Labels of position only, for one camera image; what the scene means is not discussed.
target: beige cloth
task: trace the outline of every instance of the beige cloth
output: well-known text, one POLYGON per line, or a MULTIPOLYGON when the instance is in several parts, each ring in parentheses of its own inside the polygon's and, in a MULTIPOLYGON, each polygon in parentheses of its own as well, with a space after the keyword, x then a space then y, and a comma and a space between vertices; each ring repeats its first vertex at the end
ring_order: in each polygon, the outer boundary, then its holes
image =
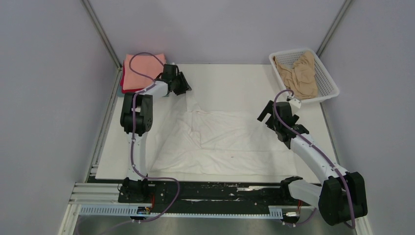
POLYGON ((284 85, 293 90, 296 97, 311 99, 319 94, 319 88, 314 77, 316 74, 314 71, 314 55, 311 52, 306 51, 293 64, 292 69, 278 63, 275 56, 273 60, 284 85))

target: table surface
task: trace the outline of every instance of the table surface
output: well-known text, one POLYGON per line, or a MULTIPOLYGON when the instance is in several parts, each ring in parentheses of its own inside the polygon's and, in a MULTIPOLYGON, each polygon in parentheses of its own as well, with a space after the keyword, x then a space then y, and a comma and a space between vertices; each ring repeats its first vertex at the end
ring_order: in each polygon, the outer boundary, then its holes
MULTIPOLYGON (((271 65, 211 65, 179 64, 192 87, 200 107, 206 111, 248 111, 259 115, 267 102, 281 90, 272 74, 271 65)), ((178 97, 171 95, 154 103, 153 127, 148 134, 147 153, 153 153, 152 135, 158 131, 167 107, 178 97)), ((111 124, 100 156, 97 179, 124 179, 127 175, 129 146, 127 135, 119 124, 123 98, 118 97, 111 124)), ((336 162, 330 136, 319 103, 303 104, 297 115, 315 142, 336 162)), ((319 183, 315 174, 297 155, 294 156, 297 175, 311 183, 319 183)), ((279 183, 286 176, 229 176, 149 172, 152 177, 174 177, 179 181, 212 182, 273 182, 279 183)))

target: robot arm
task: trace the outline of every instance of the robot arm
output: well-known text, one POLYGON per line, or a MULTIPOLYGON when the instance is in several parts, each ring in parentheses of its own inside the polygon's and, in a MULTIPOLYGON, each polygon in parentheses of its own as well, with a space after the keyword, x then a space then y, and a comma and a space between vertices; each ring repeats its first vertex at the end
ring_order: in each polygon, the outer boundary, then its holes
POLYGON ((126 93, 121 111, 121 126, 127 133, 128 146, 131 145, 132 135, 135 135, 133 161, 136 165, 129 164, 127 177, 130 180, 141 181, 142 177, 137 175, 133 170, 135 167, 142 175, 147 175, 147 168, 145 164, 145 143, 147 140, 148 131, 153 125, 153 102, 170 92, 176 95, 184 94, 186 91, 191 91, 191 87, 187 83, 182 72, 179 71, 177 65, 165 64, 163 73, 159 75, 160 78, 156 82, 146 88, 141 94, 136 97, 136 106, 133 107, 133 98, 135 93, 126 93), (133 112, 136 112, 136 119, 133 120, 133 112), (135 133, 133 131, 133 121, 136 122, 135 133))
POLYGON ((350 220, 350 210, 342 181, 335 169, 345 178, 350 191, 355 218, 368 213, 366 203, 365 182, 358 172, 349 173, 345 168, 334 163, 334 167, 313 148, 317 145, 309 131, 301 124, 296 124, 299 117, 295 115, 300 109, 301 102, 291 99, 287 102, 276 103, 276 110, 281 119, 293 130, 296 130, 312 144, 297 136, 286 128, 275 116, 273 101, 269 101, 258 120, 263 121, 267 114, 271 114, 266 125, 275 131, 278 139, 300 156, 316 174, 322 186, 310 184, 301 177, 295 176, 281 181, 287 199, 298 199, 318 208, 323 219, 329 225, 339 224, 350 220))

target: white basket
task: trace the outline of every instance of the white basket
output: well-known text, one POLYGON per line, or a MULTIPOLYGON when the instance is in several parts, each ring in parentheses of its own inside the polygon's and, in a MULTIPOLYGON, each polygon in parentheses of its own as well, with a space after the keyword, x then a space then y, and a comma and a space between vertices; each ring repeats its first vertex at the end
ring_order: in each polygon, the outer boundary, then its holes
POLYGON ((305 100, 302 100, 301 102, 302 103, 322 102, 326 99, 330 99, 330 98, 338 96, 339 88, 337 88, 336 84, 333 81, 333 78, 331 78, 330 74, 328 74, 328 71, 325 69, 323 63, 318 58, 318 56, 315 54, 315 52, 308 48, 285 50, 285 51, 275 52, 270 55, 270 61, 271 61, 271 65, 274 70, 274 76, 276 77, 276 80, 281 90, 285 90, 287 88, 285 87, 284 83, 282 82, 281 77, 279 76, 277 67, 275 66, 275 63, 273 61, 273 57, 275 56, 279 63, 292 68, 294 62, 296 62, 300 58, 300 56, 302 56, 304 52, 306 51, 310 51, 314 55, 314 64, 315 64, 314 69, 316 71, 315 78, 317 82, 317 87, 319 88, 319 94, 315 98, 305 99, 305 100))

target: white wall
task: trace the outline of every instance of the white wall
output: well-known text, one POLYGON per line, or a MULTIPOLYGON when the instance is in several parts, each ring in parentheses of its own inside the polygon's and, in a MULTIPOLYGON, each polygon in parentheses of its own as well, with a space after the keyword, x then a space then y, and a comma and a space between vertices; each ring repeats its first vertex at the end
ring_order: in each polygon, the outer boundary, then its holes
POLYGON ((340 162, 366 181, 376 235, 413 234, 415 1, 358 0, 322 61, 340 95, 324 108, 340 162))
POLYGON ((0 234, 56 234, 115 67, 80 1, 0 5, 0 234))
POLYGON ((268 64, 279 50, 317 50, 344 0, 91 0, 122 61, 164 52, 176 63, 268 64))

